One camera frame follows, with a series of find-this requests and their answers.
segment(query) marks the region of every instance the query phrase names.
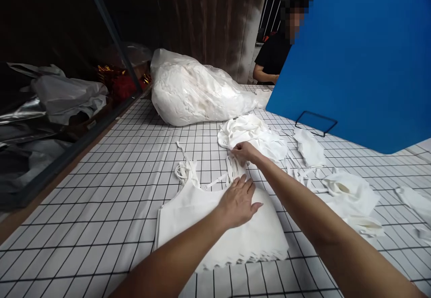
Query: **black frame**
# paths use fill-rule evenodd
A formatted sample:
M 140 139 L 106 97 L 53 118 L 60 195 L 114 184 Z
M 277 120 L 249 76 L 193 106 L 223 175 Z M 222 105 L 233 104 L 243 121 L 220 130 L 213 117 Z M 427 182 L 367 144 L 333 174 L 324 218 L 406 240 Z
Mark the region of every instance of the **black frame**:
M 329 117 L 326 117 L 326 116 L 322 116 L 322 115 L 319 115 L 319 114 L 313 113 L 313 112 L 311 112 L 311 111 L 303 111 L 303 112 L 302 112 L 302 114 L 301 114 L 301 115 L 299 115 L 298 119 L 295 121 L 295 127 L 296 127 L 296 128 L 301 128 L 301 127 L 297 126 L 297 124 L 298 124 L 298 123 L 300 123 L 300 121 L 299 121 L 299 120 L 301 119 L 301 117 L 302 117 L 305 113 L 308 113 L 308 114 L 311 114 L 311 115 L 314 115 L 314 116 L 317 116 L 317 117 L 320 117 L 320 118 L 323 118 L 323 119 L 330 120 L 330 121 L 333 121 L 333 122 L 334 122 L 334 124 L 332 124 L 332 126 L 331 126 L 331 127 L 329 127 L 326 131 L 324 131 L 324 132 L 323 132 L 323 135 L 320 135 L 320 134 L 315 133 L 315 132 L 311 132 L 312 134 L 317 135 L 317 136 L 320 136 L 320 137 L 325 137 L 325 136 L 326 136 L 326 133 L 328 133 L 331 129 L 333 129 L 333 127 L 338 123 L 338 121 L 337 121 L 337 120 L 335 120 L 335 119 L 332 119 L 332 118 L 329 118 Z
M 141 85 L 138 82 L 135 71 L 130 63 L 124 47 L 121 45 L 120 36 L 114 22 L 106 9 L 103 0 L 94 0 L 100 15 L 113 39 L 115 46 L 126 65 L 126 69 L 136 85 L 136 92 L 117 106 L 108 116 L 91 128 L 84 137 L 69 147 L 61 156 L 51 163 L 45 170 L 29 182 L 18 194 L 3 194 L 0 201 L 0 210 L 10 211 L 16 208 L 26 207 L 39 193 L 41 193 L 79 154 L 81 154 L 136 98 L 147 95 L 151 85 L 142 94 Z

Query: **person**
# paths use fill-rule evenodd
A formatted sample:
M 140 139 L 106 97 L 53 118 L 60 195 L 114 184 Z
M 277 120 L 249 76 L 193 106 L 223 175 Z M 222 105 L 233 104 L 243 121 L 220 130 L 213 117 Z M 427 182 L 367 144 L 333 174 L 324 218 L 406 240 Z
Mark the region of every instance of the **person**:
M 282 31 L 270 36 L 259 51 L 253 69 L 253 79 L 259 85 L 275 85 L 289 53 L 290 40 Z
M 250 143 L 232 153 L 264 174 L 288 214 L 314 246 L 344 297 L 425 297 L 371 244 L 316 194 L 289 176 Z M 177 297 L 211 247 L 230 228 L 248 222 L 260 208 L 251 204 L 255 185 L 234 180 L 218 206 L 140 262 L 111 294 L 119 297 Z
M 255 60 L 253 79 L 259 85 L 275 85 L 287 59 L 304 13 L 312 0 L 280 0 L 280 29 L 264 43 Z

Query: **grid-patterned tablecloth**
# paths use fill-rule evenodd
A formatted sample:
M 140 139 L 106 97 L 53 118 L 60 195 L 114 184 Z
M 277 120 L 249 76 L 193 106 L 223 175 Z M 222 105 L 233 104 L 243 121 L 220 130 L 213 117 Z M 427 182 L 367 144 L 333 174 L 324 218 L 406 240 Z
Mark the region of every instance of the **grid-patterned tablecloth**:
M 247 86 L 248 90 L 257 87 Z M 291 133 L 294 122 L 253 111 L 271 127 Z M 153 249 L 157 210 L 180 189 L 173 173 L 185 144 L 198 160 L 205 185 L 226 170 L 228 151 L 218 146 L 222 122 L 185 127 L 164 124 L 150 100 L 138 100 L 111 131 L 0 247 L 1 297 L 107 297 Z M 386 237 L 372 244 L 422 291 L 431 294 L 431 248 L 415 233 L 423 220 L 402 205 L 393 189 L 409 186 L 431 193 L 431 154 L 402 150 L 385 156 L 340 138 L 317 138 L 328 168 L 365 178 L 381 200 L 372 217 Z M 296 143 L 289 140 L 303 166 Z M 289 259 L 232 265 L 194 274 L 182 297 L 341 297 L 310 242 L 285 212 L 256 166 L 248 174 L 265 188 L 289 243 Z M 315 188 L 323 188 L 315 175 Z M 221 183 L 211 188 L 221 189 Z

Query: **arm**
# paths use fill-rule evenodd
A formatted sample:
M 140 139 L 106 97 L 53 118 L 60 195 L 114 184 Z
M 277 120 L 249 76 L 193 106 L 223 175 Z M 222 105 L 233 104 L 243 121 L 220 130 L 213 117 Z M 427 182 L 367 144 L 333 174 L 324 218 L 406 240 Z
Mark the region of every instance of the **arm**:
M 263 66 L 255 64 L 255 68 L 253 70 L 253 79 L 258 80 L 259 82 L 273 82 L 276 84 L 278 75 L 269 75 L 268 73 L 263 72 L 263 69 Z
M 255 191 L 246 175 L 237 178 L 217 207 L 201 221 L 155 250 L 139 263 L 110 298 L 178 297 L 211 247 L 230 228 L 248 222 L 261 203 L 251 204 Z
M 314 246 L 345 297 L 424 297 L 371 244 L 318 196 L 290 177 L 250 143 L 232 153 L 254 163 Z

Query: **black shirt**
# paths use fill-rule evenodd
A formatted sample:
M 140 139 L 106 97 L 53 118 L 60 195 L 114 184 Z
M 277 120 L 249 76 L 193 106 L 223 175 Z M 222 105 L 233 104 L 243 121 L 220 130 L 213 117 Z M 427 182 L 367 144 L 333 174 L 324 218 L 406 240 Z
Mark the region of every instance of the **black shirt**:
M 290 50 L 290 42 L 282 33 L 268 38 L 257 55 L 255 63 L 267 74 L 279 75 Z

